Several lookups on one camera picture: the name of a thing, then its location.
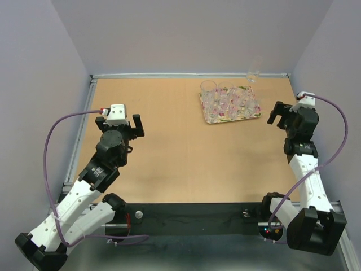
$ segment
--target black mount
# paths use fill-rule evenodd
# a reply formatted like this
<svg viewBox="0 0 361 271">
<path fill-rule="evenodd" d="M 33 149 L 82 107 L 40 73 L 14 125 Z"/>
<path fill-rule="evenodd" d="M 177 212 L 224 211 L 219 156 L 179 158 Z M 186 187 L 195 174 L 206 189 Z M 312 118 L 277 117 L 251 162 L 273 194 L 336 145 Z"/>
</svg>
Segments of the black mount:
<svg viewBox="0 0 361 271">
<path fill-rule="evenodd" d="M 128 154 L 133 148 L 129 141 L 144 137 L 144 129 L 139 115 L 133 115 L 135 127 L 128 125 L 109 126 L 105 118 L 97 117 L 95 123 L 103 132 L 96 153 L 85 169 L 79 174 L 81 180 L 92 185 L 92 189 L 104 193 L 119 176 L 119 167 L 127 163 Z"/>
<path fill-rule="evenodd" d="M 311 138 L 318 124 L 319 116 L 314 108 L 300 107 L 291 111 L 290 104 L 276 102 L 271 112 L 268 124 L 273 124 L 277 116 L 281 116 L 277 124 L 286 131 L 284 153 L 288 163 L 295 155 L 312 155 L 317 158 L 316 146 Z M 268 193 L 263 198 L 264 210 L 269 210 L 272 198 L 282 198 L 278 193 Z M 347 224 L 343 213 L 322 212 L 311 206 L 303 208 L 291 221 L 287 228 L 287 244 L 295 250 L 308 251 L 323 255 L 331 255 Z"/>
<path fill-rule="evenodd" d="M 318 114 L 314 108 L 301 107 L 297 112 L 293 112 L 290 111 L 291 107 L 290 104 L 276 102 L 267 123 L 273 124 L 276 117 L 281 116 L 277 127 L 286 131 L 283 150 L 288 163 L 295 154 L 307 154 L 317 158 L 317 149 L 311 138 L 319 121 Z"/>
</svg>

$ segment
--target cable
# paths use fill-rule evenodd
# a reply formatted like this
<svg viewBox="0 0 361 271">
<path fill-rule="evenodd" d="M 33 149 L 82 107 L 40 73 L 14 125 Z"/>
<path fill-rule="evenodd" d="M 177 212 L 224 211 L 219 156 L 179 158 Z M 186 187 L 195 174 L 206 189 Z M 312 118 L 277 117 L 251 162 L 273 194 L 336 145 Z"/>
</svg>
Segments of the cable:
<svg viewBox="0 0 361 271">
<path fill-rule="evenodd" d="M 133 236 L 110 236 L 110 235 L 100 235 L 100 234 L 90 234 L 90 235 L 85 235 L 83 237 L 78 238 L 77 240 L 74 241 L 74 243 L 69 244 L 65 238 L 64 238 L 64 234 L 61 231 L 61 227 L 60 227 L 60 222 L 59 222 L 59 215 L 58 215 L 58 211 L 56 210 L 55 207 L 55 201 L 51 196 L 51 192 L 50 192 L 50 188 L 49 188 L 49 182 L 47 179 L 47 149 L 48 149 L 48 145 L 49 145 L 49 141 L 50 141 L 50 137 L 52 132 L 54 131 L 55 127 L 63 120 L 68 119 L 70 117 L 74 117 L 74 116 L 80 116 L 80 115 L 86 115 L 86 114 L 92 114 L 92 113 L 102 113 L 102 110 L 89 110 L 89 111 L 83 111 L 83 112 L 78 112 L 78 113 L 72 113 L 69 115 L 66 115 L 64 117 L 61 117 L 59 120 L 57 120 L 52 127 L 50 128 L 46 140 L 45 140 L 45 146 L 44 146 L 44 153 L 43 153 L 43 175 L 44 175 L 44 184 L 45 184 L 45 189 L 46 189 L 46 194 L 48 196 L 49 202 L 50 202 L 50 206 L 52 209 L 52 212 L 54 214 L 54 216 L 57 218 L 55 219 L 55 225 L 56 225 L 56 229 L 58 231 L 58 235 L 60 237 L 61 242 L 66 246 L 66 247 L 74 247 L 75 245 L 77 245 L 80 241 L 86 239 L 86 238 L 113 238 L 113 239 L 135 239 L 135 238 L 142 238 L 139 241 L 135 241 L 132 243 L 125 243 L 125 244 L 119 244 L 119 245 L 131 245 L 131 244 L 138 244 L 141 242 L 144 242 L 146 240 L 149 239 L 149 235 L 146 234 L 141 234 L 141 235 L 133 235 Z"/>
<path fill-rule="evenodd" d="M 318 95 L 313 95 L 313 94 L 305 94 L 302 99 L 305 97 L 305 96 L 308 96 L 308 97 L 313 97 L 313 98 L 316 98 L 318 100 L 323 100 L 324 102 L 326 103 L 329 103 L 331 104 L 334 108 L 336 108 L 338 110 L 338 112 L 341 114 L 342 116 L 342 119 L 344 120 L 344 124 L 345 124 L 345 134 L 344 134 L 344 139 L 342 140 L 342 143 L 341 145 L 338 147 L 337 151 L 334 153 L 334 155 L 331 156 L 330 159 L 328 159 L 325 163 L 315 167 L 313 170 L 311 170 L 309 173 L 307 173 L 305 176 L 303 176 L 298 182 L 296 182 L 296 184 L 294 186 L 292 186 L 292 188 L 284 195 L 283 199 L 280 201 L 280 203 L 277 205 L 277 207 L 275 208 L 275 210 L 273 211 L 273 213 L 271 214 L 270 216 L 270 219 L 268 220 L 268 226 L 271 228 L 271 229 L 281 229 L 283 226 L 278 226 L 278 227 L 272 227 L 271 226 L 271 223 L 274 219 L 274 217 L 276 216 L 278 210 L 281 208 L 282 204 L 287 200 L 287 198 L 290 196 L 290 194 L 296 189 L 298 188 L 304 181 L 307 180 L 307 178 L 309 178 L 314 172 L 316 171 L 319 171 L 321 168 L 325 167 L 326 165 L 328 165 L 329 163 L 331 163 L 332 161 L 334 161 L 334 159 L 337 157 L 337 155 L 340 154 L 340 152 L 342 151 L 342 149 L 344 148 L 345 144 L 346 144 L 346 140 L 347 140 L 347 137 L 349 136 L 349 124 L 347 123 L 347 119 L 346 119 L 346 116 L 345 116 L 345 113 L 342 111 L 342 109 L 336 105 L 334 102 L 328 100 L 328 99 L 325 99 L 325 98 L 322 98 Z"/>
</svg>

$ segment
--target shot glass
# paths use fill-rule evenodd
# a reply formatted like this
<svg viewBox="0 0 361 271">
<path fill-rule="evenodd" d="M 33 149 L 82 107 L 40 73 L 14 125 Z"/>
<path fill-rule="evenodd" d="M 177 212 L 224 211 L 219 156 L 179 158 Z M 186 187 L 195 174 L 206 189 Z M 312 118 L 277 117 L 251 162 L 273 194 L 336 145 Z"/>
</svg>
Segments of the shot glass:
<svg viewBox="0 0 361 271">
<path fill-rule="evenodd" d="M 221 82 L 217 87 L 220 113 L 225 113 L 231 102 L 235 88 L 230 82 Z"/>
<path fill-rule="evenodd" d="M 203 81 L 201 84 L 201 98 L 203 107 L 207 109 L 212 103 L 214 103 L 215 91 L 217 84 L 211 80 Z"/>
</svg>

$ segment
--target clear glass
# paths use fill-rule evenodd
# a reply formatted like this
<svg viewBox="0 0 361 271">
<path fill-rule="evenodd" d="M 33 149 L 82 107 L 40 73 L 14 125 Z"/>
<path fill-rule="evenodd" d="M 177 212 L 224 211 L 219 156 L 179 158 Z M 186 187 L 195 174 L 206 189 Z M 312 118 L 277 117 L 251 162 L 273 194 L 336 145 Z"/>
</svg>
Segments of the clear glass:
<svg viewBox="0 0 361 271">
<path fill-rule="evenodd" d="M 233 103 L 236 106 L 241 107 L 243 104 L 243 101 L 247 99 L 248 93 L 246 90 L 241 88 L 235 88 L 235 91 L 233 92 L 231 103 Z"/>
<path fill-rule="evenodd" d="M 231 119 L 237 119 L 240 114 L 240 107 L 231 103 L 228 107 L 228 117 Z"/>
<path fill-rule="evenodd" d="M 257 109 L 259 108 L 258 103 L 255 100 L 248 100 L 245 104 L 244 113 L 243 115 L 246 118 L 251 117 L 253 114 L 256 113 Z"/>
<path fill-rule="evenodd" d="M 218 84 L 217 93 L 218 93 L 218 100 L 219 100 L 219 113 L 225 113 L 228 108 L 228 105 L 231 102 L 233 92 L 235 87 L 230 82 L 221 82 Z"/>
<path fill-rule="evenodd" d="M 261 57 L 260 55 L 257 55 L 253 59 L 251 65 L 248 69 L 248 73 L 246 75 L 246 78 L 249 82 L 251 82 L 251 83 L 257 82 L 257 80 L 259 78 L 259 73 L 261 70 L 262 62 L 263 62 L 263 57 Z"/>
<path fill-rule="evenodd" d="M 217 84 L 212 80 L 203 81 L 201 84 L 201 97 L 203 107 L 206 109 L 214 103 L 214 96 L 217 89 Z"/>
</svg>

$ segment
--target black base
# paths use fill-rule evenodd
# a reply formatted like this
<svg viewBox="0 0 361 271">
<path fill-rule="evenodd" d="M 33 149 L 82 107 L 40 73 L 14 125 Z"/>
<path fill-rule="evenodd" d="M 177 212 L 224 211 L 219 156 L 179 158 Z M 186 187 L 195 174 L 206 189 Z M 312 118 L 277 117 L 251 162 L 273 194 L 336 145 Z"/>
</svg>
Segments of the black base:
<svg viewBox="0 0 361 271">
<path fill-rule="evenodd" d="M 126 212 L 132 235 L 258 235 L 257 224 L 267 221 L 260 207 L 260 203 L 127 204 Z M 143 217 L 137 219 L 136 211 L 141 211 Z M 125 222 L 121 214 L 109 224 Z M 107 227 L 106 234 L 116 230 Z"/>
</svg>

